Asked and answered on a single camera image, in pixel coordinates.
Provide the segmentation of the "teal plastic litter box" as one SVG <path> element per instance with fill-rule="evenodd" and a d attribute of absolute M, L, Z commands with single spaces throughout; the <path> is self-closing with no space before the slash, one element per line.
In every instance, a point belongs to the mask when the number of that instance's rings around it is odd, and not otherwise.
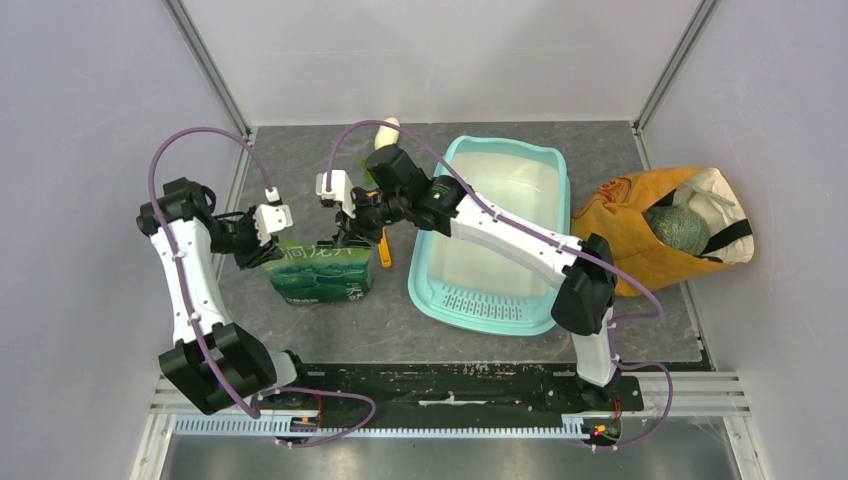
<path fill-rule="evenodd" d="M 463 198 L 452 232 L 419 231 L 408 293 L 425 315 L 492 335 L 551 330 L 563 281 L 557 243 L 570 235 L 570 182 L 562 153 L 519 140 L 460 136 L 434 174 L 460 176 Z"/>

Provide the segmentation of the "orange plastic scoop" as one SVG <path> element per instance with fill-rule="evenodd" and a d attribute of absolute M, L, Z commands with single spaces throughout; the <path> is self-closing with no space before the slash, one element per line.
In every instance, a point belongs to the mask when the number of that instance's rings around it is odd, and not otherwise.
<path fill-rule="evenodd" d="M 388 243 L 387 229 L 385 227 L 381 230 L 381 236 L 377 243 L 377 251 L 381 266 L 383 268 L 390 268 L 392 266 L 392 256 Z"/>

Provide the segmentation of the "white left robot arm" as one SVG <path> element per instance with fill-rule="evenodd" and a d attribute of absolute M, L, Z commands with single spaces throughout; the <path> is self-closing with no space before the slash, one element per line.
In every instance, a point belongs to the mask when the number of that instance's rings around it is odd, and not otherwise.
<path fill-rule="evenodd" d="M 173 347 L 160 354 L 163 375 L 202 413 L 244 403 L 275 387 L 290 408 L 307 405 L 314 393 L 300 361 L 286 352 L 273 359 L 256 337 L 236 324 L 224 306 L 213 265 L 230 255 L 241 269 L 280 258 L 278 235 L 292 226 L 290 208 L 275 189 L 263 204 L 217 215 L 213 191 L 187 178 L 164 186 L 156 201 L 141 206 L 136 219 L 161 260 L 173 308 Z"/>

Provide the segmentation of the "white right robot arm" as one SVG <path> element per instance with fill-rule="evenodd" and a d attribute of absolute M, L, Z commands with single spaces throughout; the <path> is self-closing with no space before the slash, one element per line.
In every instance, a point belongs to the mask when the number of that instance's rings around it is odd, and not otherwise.
<path fill-rule="evenodd" d="M 376 183 L 371 191 L 354 186 L 343 170 L 327 169 L 316 178 L 322 205 L 339 209 L 335 244 L 374 244 L 383 228 L 408 221 L 521 265 L 556 291 L 551 317 L 571 335 L 579 400 L 601 409 L 616 398 L 621 370 L 608 324 L 618 276 L 602 236 L 581 240 L 545 230 L 485 200 L 462 179 L 428 176 L 395 144 L 370 154 L 366 170 Z"/>

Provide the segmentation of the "green litter bag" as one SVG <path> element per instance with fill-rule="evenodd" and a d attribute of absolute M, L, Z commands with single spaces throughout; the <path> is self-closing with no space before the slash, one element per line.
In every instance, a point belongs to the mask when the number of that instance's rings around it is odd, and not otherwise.
<path fill-rule="evenodd" d="M 371 291 L 373 250 L 282 240 L 262 265 L 272 288 L 294 306 L 354 302 Z"/>

